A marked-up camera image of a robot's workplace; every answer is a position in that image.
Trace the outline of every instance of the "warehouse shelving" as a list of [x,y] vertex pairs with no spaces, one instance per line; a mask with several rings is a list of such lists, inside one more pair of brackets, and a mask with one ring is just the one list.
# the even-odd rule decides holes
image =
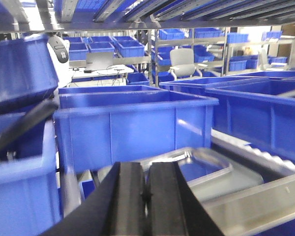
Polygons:
[[261,41],[261,42],[244,42],[244,43],[227,43],[226,44],[226,59],[225,59],[225,75],[233,75],[233,74],[239,74],[239,73],[249,73],[249,72],[255,72],[257,69],[245,69],[241,71],[229,71],[229,62],[230,58],[233,55],[234,49],[245,47],[245,46],[253,46],[253,45],[282,45],[282,44],[291,44],[293,46],[294,42],[294,36],[281,36],[279,40],[273,40],[273,41]]
[[220,37],[211,37],[211,38],[195,38],[194,37],[194,28],[189,29],[191,30],[191,37],[184,38],[184,39],[174,39],[174,40],[164,40],[158,38],[158,31],[155,31],[155,39],[152,41],[152,45],[154,46],[155,50],[155,84],[158,85],[158,72],[168,71],[170,66],[160,66],[158,64],[158,48],[159,47],[168,47],[168,46],[183,46],[183,45],[209,45],[209,44],[218,44],[223,45],[222,50],[222,59],[221,60],[214,60],[214,61],[207,61],[201,62],[201,64],[206,64],[206,69],[214,69],[217,67],[222,68],[223,74],[223,65],[224,65],[224,56],[225,56],[225,45],[226,45],[226,36]]

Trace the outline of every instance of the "gray chair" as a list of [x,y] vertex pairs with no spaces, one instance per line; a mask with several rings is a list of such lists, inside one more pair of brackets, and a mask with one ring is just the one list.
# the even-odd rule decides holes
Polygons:
[[260,69],[266,71],[283,71],[288,70],[289,66],[286,63],[273,62],[269,64],[267,59],[267,53],[264,48],[261,48],[259,51],[259,61]]
[[194,52],[191,48],[178,48],[173,49],[170,52],[170,58],[172,66],[170,67],[169,72],[174,77],[174,80],[177,80],[178,77],[189,76],[197,71],[202,77],[200,68],[206,68],[205,64],[195,64],[194,63]]

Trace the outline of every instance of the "desk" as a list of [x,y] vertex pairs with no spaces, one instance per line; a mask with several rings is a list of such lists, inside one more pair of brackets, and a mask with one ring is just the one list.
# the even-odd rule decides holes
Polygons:
[[[79,71],[70,70],[72,82],[69,87],[83,87],[83,86],[113,86],[113,85],[126,85],[126,78],[128,73],[133,73],[134,70],[126,65],[113,65],[107,70],[95,70],[91,73],[84,73],[85,68],[80,68]],[[102,77],[102,76],[117,76],[121,78],[106,79],[106,80],[91,80],[83,82],[75,82],[75,79]]]

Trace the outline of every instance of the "metal tray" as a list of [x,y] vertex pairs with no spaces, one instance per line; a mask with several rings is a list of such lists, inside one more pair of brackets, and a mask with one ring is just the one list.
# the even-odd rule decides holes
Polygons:
[[[234,193],[243,189],[257,186],[263,183],[263,178],[258,173],[232,161],[231,159],[208,148],[185,147],[155,157],[137,160],[147,173],[153,162],[178,161],[182,170],[186,165],[214,166],[216,171],[205,176],[194,176],[188,181],[188,185],[199,201],[210,200],[219,196]],[[97,173],[101,182],[111,166],[100,169]]]

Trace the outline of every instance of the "laptop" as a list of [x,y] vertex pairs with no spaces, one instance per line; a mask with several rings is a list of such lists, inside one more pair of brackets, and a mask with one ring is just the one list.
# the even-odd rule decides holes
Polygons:
[[114,52],[87,53],[85,72],[106,70],[113,65]]

